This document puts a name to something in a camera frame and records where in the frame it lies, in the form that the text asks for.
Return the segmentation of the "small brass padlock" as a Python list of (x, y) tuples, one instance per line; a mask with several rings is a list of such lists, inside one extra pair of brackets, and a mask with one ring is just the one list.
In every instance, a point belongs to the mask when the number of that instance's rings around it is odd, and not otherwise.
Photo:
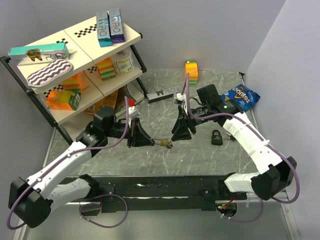
[(159, 145), (162, 147), (167, 147), (167, 144), (169, 142), (169, 140), (166, 138), (161, 138), (161, 139), (152, 138), (152, 140), (154, 141), (155, 145)]

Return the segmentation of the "black padlock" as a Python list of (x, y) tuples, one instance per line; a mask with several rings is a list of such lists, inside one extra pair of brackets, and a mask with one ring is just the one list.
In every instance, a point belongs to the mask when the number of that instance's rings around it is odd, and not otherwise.
[(219, 130), (215, 129), (212, 131), (211, 144), (214, 146), (222, 146), (223, 138)]

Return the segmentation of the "black padlock keys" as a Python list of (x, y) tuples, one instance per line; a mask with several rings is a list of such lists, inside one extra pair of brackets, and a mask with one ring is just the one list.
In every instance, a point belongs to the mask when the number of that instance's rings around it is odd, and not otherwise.
[(224, 140), (235, 141), (236, 139), (234, 138), (234, 136), (232, 134), (230, 134), (229, 132), (226, 132)]

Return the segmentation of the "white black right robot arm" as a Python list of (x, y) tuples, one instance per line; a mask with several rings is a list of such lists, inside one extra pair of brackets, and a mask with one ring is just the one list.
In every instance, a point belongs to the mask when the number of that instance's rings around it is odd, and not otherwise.
[(218, 187), (219, 195), (223, 199), (230, 199), (237, 192), (246, 192), (267, 201), (295, 181), (297, 191), (290, 200), (294, 202), (300, 193), (296, 160), (274, 149), (269, 140), (253, 126), (241, 106), (233, 98), (220, 96), (214, 84), (198, 89), (197, 94), (201, 106), (191, 108), (186, 94), (174, 93), (178, 117), (171, 131), (172, 141), (191, 140), (197, 132), (197, 125), (213, 121), (237, 140), (257, 169), (254, 173), (228, 174)]

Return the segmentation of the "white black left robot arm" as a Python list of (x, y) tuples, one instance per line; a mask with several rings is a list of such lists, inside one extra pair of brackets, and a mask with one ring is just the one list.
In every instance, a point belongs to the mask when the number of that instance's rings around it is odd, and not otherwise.
[(102, 106), (68, 149), (53, 162), (26, 180), (16, 178), (10, 185), (8, 207), (30, 228), (39, 226), (51, 212), (78, 199), (95, 200), (99, 183), (88, 174), (60, 186), (69, 173), (100, 150), (112, 148), (109, 138), (127, 140), (128, 147), (154, 146), (144, 131), (136, 107), (126, 108), (125, 121), (116, 120), (111, 106)]

